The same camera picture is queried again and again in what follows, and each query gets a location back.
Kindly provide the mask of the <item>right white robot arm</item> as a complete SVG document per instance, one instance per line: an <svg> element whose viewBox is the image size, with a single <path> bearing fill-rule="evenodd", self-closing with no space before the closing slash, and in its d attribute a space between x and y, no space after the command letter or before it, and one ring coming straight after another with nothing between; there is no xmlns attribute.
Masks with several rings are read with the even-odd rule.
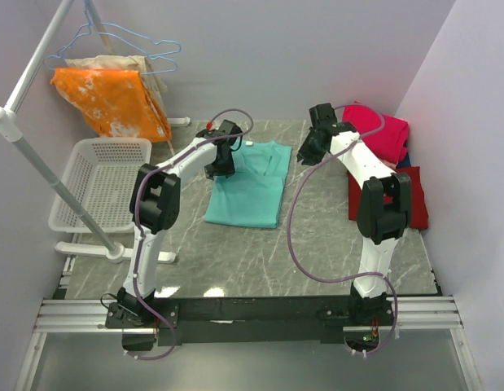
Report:
<svg viewBox="0 0 504 391"><path fill-rule="evenodd" d="M353 294L359 298L348 305L348 315L356 324L366 325L377 315L371 299L387 291L383 279L393 251L411 222L411 179L387 167L364 142L385 126L381 114L377 115L379 125L365 134L351 123L339 121L331 103L310 108L309 116L309 134L297 152L297 161L320 168L332 158L339 160L361 190L356 221L363 237L362 253L352 282Z"/></svg>

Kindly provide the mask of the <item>teal t shirt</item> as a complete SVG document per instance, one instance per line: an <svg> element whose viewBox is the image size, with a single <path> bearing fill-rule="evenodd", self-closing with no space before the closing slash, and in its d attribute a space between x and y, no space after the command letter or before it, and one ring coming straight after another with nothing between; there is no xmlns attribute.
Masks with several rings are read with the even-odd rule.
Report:
<svg viewBox="0 0 504 391"><path fill-rule="evenodd" d="M235 173L214 179L204 220L245 228L277 227L291 151L275 141L247 141L233 152Z"/></svg>

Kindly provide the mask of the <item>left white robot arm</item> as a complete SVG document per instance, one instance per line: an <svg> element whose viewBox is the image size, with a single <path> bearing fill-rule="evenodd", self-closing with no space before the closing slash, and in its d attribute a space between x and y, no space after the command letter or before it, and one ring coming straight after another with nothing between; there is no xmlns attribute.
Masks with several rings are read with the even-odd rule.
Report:
<svg viewBox="0 0 504 391"><path fill-rule="evenodd" d="M208 125L175 157L139 169L129 206L134 249L129 273L116 294L126 319L135 327L145 327L153 319L158 258L164 237L179 216L183 185L200 170L210 179L233 175L232 147L242 135L232 121L224 120L216 129Z"/></svg>

